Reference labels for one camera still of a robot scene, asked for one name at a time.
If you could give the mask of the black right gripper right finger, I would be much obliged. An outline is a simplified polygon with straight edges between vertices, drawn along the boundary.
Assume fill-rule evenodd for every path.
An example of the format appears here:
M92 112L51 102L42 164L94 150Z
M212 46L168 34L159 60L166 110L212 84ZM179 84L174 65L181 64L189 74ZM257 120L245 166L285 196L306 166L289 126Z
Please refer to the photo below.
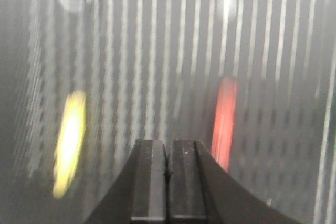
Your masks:
M169 169L170 223L296 223L235 181L199 141L174 140Z

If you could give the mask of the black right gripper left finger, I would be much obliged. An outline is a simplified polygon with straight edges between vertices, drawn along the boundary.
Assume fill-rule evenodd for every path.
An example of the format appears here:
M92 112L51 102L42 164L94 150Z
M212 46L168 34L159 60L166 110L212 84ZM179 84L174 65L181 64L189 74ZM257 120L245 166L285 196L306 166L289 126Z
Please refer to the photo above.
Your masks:
M136 140L119 176L86 223L165 223L165 172L163 143Z

